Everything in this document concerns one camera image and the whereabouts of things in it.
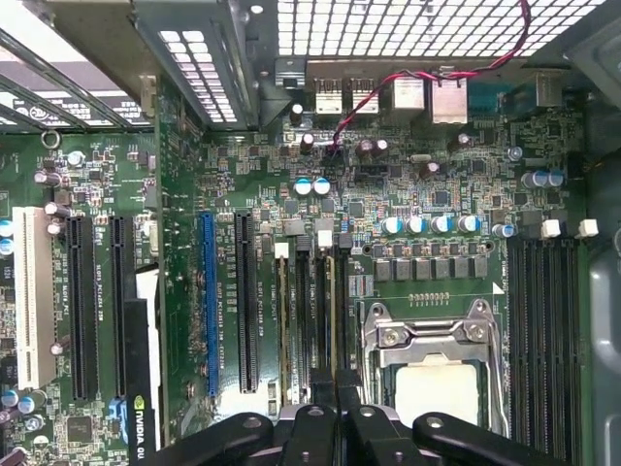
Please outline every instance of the white capacitor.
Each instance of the white capacitor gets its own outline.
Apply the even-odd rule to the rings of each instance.
[[[16,245],[13,240],[9,238],[0,240],[0,255],[11,255],[15,249]]]
[[[13,236],[13,222],[10,220],[0,220],[0,236],[9,238]]]
[[[401,231],[403,226],[403,221],[397,216],[390,216],[381,223],[381,229],[387,235],[396,235]]]
[[[450,230],[450,220],[447,216],[434,216],[431,219],[431,229],[436,233],[446,233]]]
[[[457,220],[457,227],[464,233],[474,233],[478,229],[478,218],[476,216],[460,216]]]
[[[325,196],[330,192],[330,182],[325,178],[317,178],[312,184],[314,192],[320,196]]]
[[[79,167],[84,163],[86,156],[81,150],[74,150],[67,154],[67,163],[72,167]]]
[[[408,220],[408,223],[406,224],[406,228],[408,229],[408,232],[414,235],[418,233],[422,233],[423,226],[424,226],[423,219],[420,216],[412,216]]]
[[[306,178],[301,178],[295,182],[293,190],[300,196],[308,196],[312,191],[312,184]]]
[[[515,227],[513,225],[503,225],[499,223],[492,227],[492,233],[499,238],[510,238],[515,235]]]

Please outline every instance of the pcie slot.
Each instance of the pcie slot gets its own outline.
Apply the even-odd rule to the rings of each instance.
[[[114,383],[116,396],[126,392],[125,300],[136,297],[134,221],[110,217],[110,260],[113,285]]]
[[[17,387],[40,388],[56,377],[53,268],[48,216],[14,207]]]
[[[97,310],[93,261],[93,225],[85,216],[66,220],[71,378],[75,399],[97,394]]]
[[[258,310],[254,225],[248,211],[235,212],[240,389],[254,393],[259,381]]]
[[[217,255],[213,214],[210,212],[201,213],[199,227],[203,243],[203,274],[205,278],[203,317],[206,325],[207,341],[207,391],[210,396],[215,396],[219,389],[219,349],[217,340]]]

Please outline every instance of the capacitor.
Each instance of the capacitor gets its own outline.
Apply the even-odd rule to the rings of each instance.
[[[60,356],[61,354],[64,354],[70,346],[71,338],[69,335],[65,335],[63,338],[49,346],[49,352],[54,356]]]
[[[34,176],[36,184],[44,184],[46,186],[57,187],[62,182],[62,178],[57,173],[36,172]]]
[[[450,219],[447,216],[434,216],[431,219],[431,229],[436,233],[446,233],[450,230]]]
[[[20,413],[30,415],[46,404],[48,396],[43,390],[32,390],[19,400],[17,409]]]
[[[14,228],[13,222],[10,220],[0,220],[0,236],[3,238],[9,238],[13,236]]]
[[[511,162],[519,162],[522,159],[522,155],[524,155],[524,151],[519,146],[507,149],[507,158]]]
[[[8,409],[0,411],[0,425],[11,422],[21,416],[21,412],[16,409]]]
[[[385,139],[378,139],[373,147],[373,156],[382,157],[388,153],[388,141]]]
[[[50,223],[48,225],[48,234],[51,236],[59,236],[64,234],[65,232],[65,224],[64,223]]]
[[[381,223],[381,229],[387,235],[396,235],[403,226],[403,221],[397,216],[390,216]]]
[[[492,234],[499,238],[510,238],[515,235],[515,227],[513,225],[497,224],[492,227]]]
[[[289,121],[293,126],[300,126],[300,123],[302,123],[303,111],[304,107],[300,104],[293,104],[293,106],[291,106],[291,110],[289,111]]]
[[[300,152],[308,153],[312,149],[314,144],[314,136],[311,133],[304,133],[302,135],[302,141],[300,141]]]
[[[23,391],[11,389],[2,394],[0,401],[5,408],[14,408],[19,403],[19,398],[23,396]]]
[[[22,447],[15,447],[13,451],[0,459],[0,465],[2,466],[21,466],[26,464],[28,456],[26,450]]]
[[[536,172],[527,172],[522,175],[522,184],[529,189],[536,187],[544,187],[547,183],[547,172],[537,170]]]
[[[67,163],[72,167],[80,167],[84,163],[86,156],[81,150],[74,150],[67,154]]]
[[[424,229],[423,219],[420,216],[412,216],[406,223],[406,229],[409,233],[417,235],[422,233]]]
[[[313,182],[312,188],[318,195],[325,196],[330,192],[330,182],[325,178],[317,178]]]
[[[13,240],[10,240],[9,238],[3,238],[0,240],[0,255],[11,255],[15,249],[16,245]]]
[[[43,429],[43,426],[46,425],[46,422],[43,420],[42,416],[33,415],[26,419],[23,422],[23,425],[28,432],[36,432],[37,430]]]
[[[55,216],[56,218],[67,218],[71,216],[71,209],[56,204],[55,202],[48,202],[44,207],[44,211],[48,216]]]
[[[565,174],[561,170],[551,170],[547,174],[545,187],[559,187],[565,181]]]
[[[374,145],[371,141],[363,139],[358,143],[358,146],[356,146],[356,155],[358,155],[359,157],[365,157],[367,155],[370,155],[371,151],[373,150],[373,146]]]
[[[440,164],[438,162],[427,162],[418,172],[418,176],[421,180],[429,180],[433,178],[439,170]]]
[[[312,183],[306,178],[301,178],[293,184],[293,190],[300,196],[308,196],[312,191]]]
[[[460,216],[457,220],[457,228],[464,233],[474,233],[478,229],[476,216]]]

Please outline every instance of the ram slot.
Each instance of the ram slot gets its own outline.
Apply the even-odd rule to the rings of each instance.
[[[311,238],[297,238],[295,255],[295,291],[297,349],[298,349],[298,380],[303,392],[308,393],[309,368],[312,360],[312,349],[315,343],[313,318],[311,314]]]
[[[116,396],[125,396],[125,300],[136,297],[134,276],[134,221],[131,217],[111,216],[110,260],[113,285],[113,335]]]
[[[48,216],[13,207],[15,238],[17,387],[40,388],[56,377],[53,266]]]
[[[259,381],[258,310],[254,225],[251,213],[235,213],[237,313],[240,347],[240,389],[254,393]]]
[[[513,437],[578,464],[577,246],[573,240],[519,239],[507,246]]]
[[[288,309],[289,309],[289,261],[284,257],[276,258],[277,277],[277,314],[280,349],[280,403],[289,405],[289,344],[288,344]]]
[[[217,252],[215,249],[215,223],[213,214],[203,212],[199,221],[201,243],[203,245],[203,275],[205,292],[203,294],[203,318],[205,320],[207,342],[207,392],[216,396],[219,389],[219,348],[217,317]]]
[[[91,400],[98,383],[93,225],[85,216],[66,222],[73,395],[77,400]]]

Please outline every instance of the electrolytic capacitor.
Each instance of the electrolytic capacitor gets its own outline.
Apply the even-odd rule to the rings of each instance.
[[[474,233],[478,229],[476,216],[460,216],[457,220],[457,228],[464,233]]]
[[[55,202],[48,202],[44,207],[44,211],[48,216],[55,216],[56,218],[67,218],[71,216],[71,209],[56,204]]]
[[[385,139],[378,139],[373,147],[373,156],[382,157],[388,153],[388,141]]]
[[[20,413],[30,415],[46,404],[48,396],[43,390],[33,390],[19,400],[17,409]]]
[[[49,346],[49,352],[54,356],[60,356],[61,354],[64,354],[70,346],[71,338],[69,337],[69,335],[65,335],[60,340],[52,343]]]
[[[450,230],[450,219],[447,216],[434,216],[431,219],[431,229],[436,233],[446,233]]]
[[[387,235],[396,235],[403,226],[403,221],[397,216],[390,216],[381,223],[381,229]]]
[[[536,187],[544,187],[547,183],[547,172],[537,170],[536,172],[527,172],[522,175],[522,184],[529,189]]]
[[[36,432],[37,430],[43,429],[43,426],[46,425],[46,422],[43,420],[42,416],[33,415],[26,419],[23,422],[23,425],[28,432]]]
[[[293,126],[299,126],[302,122],[302,112],[304,108],[300,104],[293,104],[289,111],[289,121]]]
[[[21,412],[16,409],[8,409],[0,411],[0,425],[11,422],[21,416]]]
[[[507,149],[507,158],[511,162],[518,162],[522,159],[522,155],[524,151],[519,146],[513,146],[512,148]]]
[[[311,133],[304,133],[302,135],[302,141],[300,141],[300,152],[309,153],[314,144],[314,136]]]
[[[413,235],[422,233],[424,226],[423,219],[420,216],[412,216],[406,223],[406,229]]]
[[[26,450],[22,447],[15,447],[13,451],[0,459],[1,466],[21,466],[26,464],[28,459]]]
[[[515,235],[515,227],[513,225],[503,225],[499,223],[492,227],[492,234],[499,238],[510,238]]]
[[[5,408],[14,408],[19,403],[19,398],[23,396],[23,391],[11,389],[7,390],[2,394],[0,400],[2,401],[2,406]]]
[[[330,182],[325,178],[317,178],[312,183],[312,188],[314,189],[314,192],[318,195],[325,196],[330,192]]]
[[[57,187],[62,182],[62,178],[57,173],[36,172],[34,181],[36,184]]]
[[[433,178],[440,170],[440,164],[438,162],[428,162],[418,172],[418,176],[421,180],[429,180]]]
[[[308,196],[312,191],[312,184],[306,178],[301,178],[293,184],[293,190],[300,196]]]
[[[372,150],[373,143],[367,139],[363,139],[358,143],[358,146],[356,146],[356,155],[359,157],[365,157],[370,155]]]

